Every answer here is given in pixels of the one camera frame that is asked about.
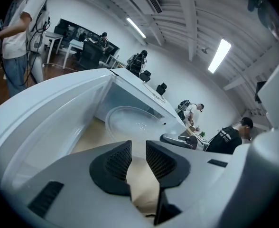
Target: backpack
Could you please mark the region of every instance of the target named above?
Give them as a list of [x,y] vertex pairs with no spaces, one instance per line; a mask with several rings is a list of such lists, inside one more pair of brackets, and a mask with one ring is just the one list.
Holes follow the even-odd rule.
[[190,106],[190,104],[191,104],[190,101],[184,100],[177,107],[178,107],[179,110],[185,111],[187,109],[187,107]]

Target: black chair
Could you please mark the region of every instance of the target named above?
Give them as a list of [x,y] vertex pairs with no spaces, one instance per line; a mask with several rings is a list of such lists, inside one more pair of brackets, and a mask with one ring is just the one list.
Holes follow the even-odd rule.
[[160,94],[160,95],[163,95],[165,93],[167,89],[167,85],[165,85],[164,83],[162,83],[161,85],[158,85],[157,87],[157,92]]
[[151,73],[149,71],[145,70],[143,73],[141,73],[139,75],[139,78],[144,82],[148,82],[150,80],[150,76],[151,76]]
[[[86,36],[87,36],[86,33],[80,34],[79,37],[78,37],[78,41],[84,42],[84,40],[86,39]],[[81,49],[76,49],[75,56],[78,60],[81,58],[81,54],[82,54],[82,50]]]
[[103,51],[100,47],[90,41],[85,41],[81,57],[78,61],[78,65],[85,70],[95,69],[99,65],[102,53]]

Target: white wall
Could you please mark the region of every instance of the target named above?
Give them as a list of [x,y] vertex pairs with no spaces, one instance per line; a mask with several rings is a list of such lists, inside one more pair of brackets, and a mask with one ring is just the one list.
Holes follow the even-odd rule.
[[167,85],[164,97],[176,108],[183,100],[203,103],[199,126],[209,140],[217,130],[227,127],[241,116],[227,95],[209,78],[198,72],[190,62],[149,45],[146,70],[151,73],[148,85],[156,89],[163,82]]
[[182,60],[178,50],[168,53],[153,45],[143,47],[121,23],[84,0],[50,0],[48,4],[51,18],[49,31],[54,31],[60,19],[66,19],[97,34],[107,32],[109,40],[120,48],[118,55],[122,62],[146,49],[148,57],[145,69],[152,73],[148,82],[152,88],[156,89],[164,82],[167,85],[164,97],[174,108],[186,99],[205,105],[199,126],[206,132],[206,139],[211,139],[218,129],[240,118],[227,95],[189,61]]
[[121,62],[126,62],[140,46],[140,43],[126,30],[124,25],[90,2],[49,0],[48,9],[51,19],[48,31],[54,32],[60,19],[65,19],[98,35],[107,32],[109,41],[120,48],[118,56]]

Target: jeans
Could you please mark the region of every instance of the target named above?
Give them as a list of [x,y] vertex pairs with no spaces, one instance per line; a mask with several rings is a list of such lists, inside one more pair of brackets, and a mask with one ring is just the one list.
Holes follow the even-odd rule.
[[3,66],[6,71],[7,85],[10,97],[13,97],[14,95],[27,88],[24,85],[24,74],[27,68],[27,64],[27,55],[11,59],[3,58]]

